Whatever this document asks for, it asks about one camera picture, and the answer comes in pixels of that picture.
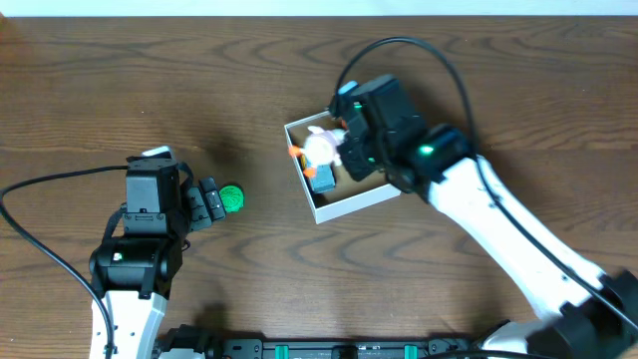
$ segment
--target orange beak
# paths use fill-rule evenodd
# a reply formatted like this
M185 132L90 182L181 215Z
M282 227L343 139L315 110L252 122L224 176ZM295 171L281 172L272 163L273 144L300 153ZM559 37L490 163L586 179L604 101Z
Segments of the orange beak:
M288 154L290 154L290 156L292 157L300 157L301 155L303 155L301 153L301 149L299 149L296 146L291 146L288 148Z
M307 168L303 171L303 173L309 178L314 179L317 176L317 169L315 168Z

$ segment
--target wooden table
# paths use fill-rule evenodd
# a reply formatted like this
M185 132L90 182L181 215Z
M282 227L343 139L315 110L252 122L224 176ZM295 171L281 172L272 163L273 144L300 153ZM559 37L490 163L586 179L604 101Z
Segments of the wooden table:
M483 152L528 208L609 272L638 272L635 19L9 19L1 31L0 185L162 144L198 177L243 185L242 212L190 237L161 332L413 337L533 318L482 249L413 195L314 224L283 125L320 112L347 60L392 35L458 65ZM389 72L433 124L465 127L448 75L418 49L380 49L352 75ZM124 199L119 173L6 202L89 276ZM5 222L0 236L0 356L86 358L89 295Z

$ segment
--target green round object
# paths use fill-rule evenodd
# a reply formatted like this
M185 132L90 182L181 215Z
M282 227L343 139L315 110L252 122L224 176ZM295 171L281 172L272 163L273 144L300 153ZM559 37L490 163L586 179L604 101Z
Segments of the green round object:
M236 185L227 185L219 191L221 202L229 213L237 212L243 207L243 191Z

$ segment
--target white box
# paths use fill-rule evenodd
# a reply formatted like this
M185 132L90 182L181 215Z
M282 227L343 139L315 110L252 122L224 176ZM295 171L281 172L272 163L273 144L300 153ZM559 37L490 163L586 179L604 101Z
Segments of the white box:
M295 139L293 139L295 137L295 135L291 133L291 131L294 132L293 129L297 129L298 131L302 131L302 129L304 129L307 132L307 127L309 125L316 125L328 130L328 127L331 124L334 124L334 121L332 120L330 113L326 111L284 126L288 147L293 144L303 146L303 140L299 138L295 141ZM303 174L303 169L301 169L299 160L293 158L292 161L297 169L297 174L301 180L303 190L306 192L310 209L312 209L312 214L314 215L315 222L317 224L355 210L359 210L369 205L379 203L401 193L401 191L393 185L387 184L382 174L373 174L361 182L354 182L349 177L345 178L347 173L345 173L343 168L336 169L333 166L335 178L337 180L335 191L337 191L337 188L340 189L339 183L343 183L344 180L347 181L348 189L345 192L342 191L341 196L339 193L332 195L332 192L314 194L308 186L308 181Z

